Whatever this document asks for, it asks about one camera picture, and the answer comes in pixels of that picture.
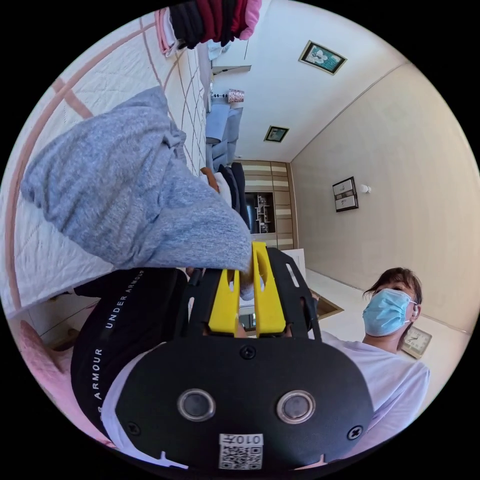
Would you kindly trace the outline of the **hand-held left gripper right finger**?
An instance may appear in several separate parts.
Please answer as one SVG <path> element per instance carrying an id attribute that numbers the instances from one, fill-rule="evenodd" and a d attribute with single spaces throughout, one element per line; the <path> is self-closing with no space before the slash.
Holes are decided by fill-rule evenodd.
<path id="1" fill-rule="evenodd" d="M 284 333 L 286 320 L 264 242 L 252 242 L 254 310 L 256 335 L 274 337 Z"/>

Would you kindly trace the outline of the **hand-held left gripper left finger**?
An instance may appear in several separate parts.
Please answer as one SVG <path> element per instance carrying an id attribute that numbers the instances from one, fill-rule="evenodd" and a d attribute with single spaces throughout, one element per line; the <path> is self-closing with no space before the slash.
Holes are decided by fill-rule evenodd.
<path id="1" fill-rule="evenodd" d="M 221 271 L 213 299 L 208 328 L 213 335 L 235 335 L 239 325 L 240 273 Z"/>

